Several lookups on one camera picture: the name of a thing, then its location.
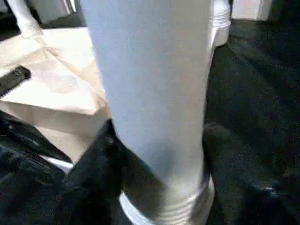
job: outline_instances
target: black trash bag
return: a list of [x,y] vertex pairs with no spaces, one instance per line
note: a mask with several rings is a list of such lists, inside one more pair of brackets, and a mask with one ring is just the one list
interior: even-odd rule
[[121,193],[125,147],[106,122],[94,143],[64,179],[56,225],[109,225]]
[[209,225],[300,224],[299,39],[300,27],[233,21],[215,51],[203,137],[216,185]]
[[32,153],[71,163],[71,159],[51,144],[36,128],[0,111],[0,135],[19,143]]
[[68,157],[32,126],[2,112],[1,116],[1,225],[111,223],[121,191],[123,146],[110,121],[66,175],[39,154],[66,161]]

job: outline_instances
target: white pipe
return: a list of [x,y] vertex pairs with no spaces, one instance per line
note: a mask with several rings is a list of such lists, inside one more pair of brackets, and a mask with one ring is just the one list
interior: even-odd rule
[[25,38],[41,35],[38,22],[31,15],[25,0],[7,0],[16,19],[18,27]]
[[125,213],[138,225],[204,224],[213,199],[202,150],[210,1],[81,4],[117,135],[133,152]]

